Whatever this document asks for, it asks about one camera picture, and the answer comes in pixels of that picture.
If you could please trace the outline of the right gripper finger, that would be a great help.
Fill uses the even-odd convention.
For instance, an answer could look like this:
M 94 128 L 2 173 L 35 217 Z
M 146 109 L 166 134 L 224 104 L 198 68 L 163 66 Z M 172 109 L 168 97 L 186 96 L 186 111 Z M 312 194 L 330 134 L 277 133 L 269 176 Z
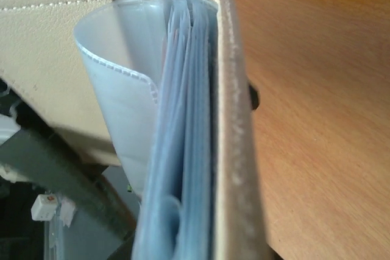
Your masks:
M 86 168 L 57 135 L 21 129 L 1 145 L 1 163 L 86 211 L 122 244 L 110 259 L 130 259 L 136 220 L 102 174 Z

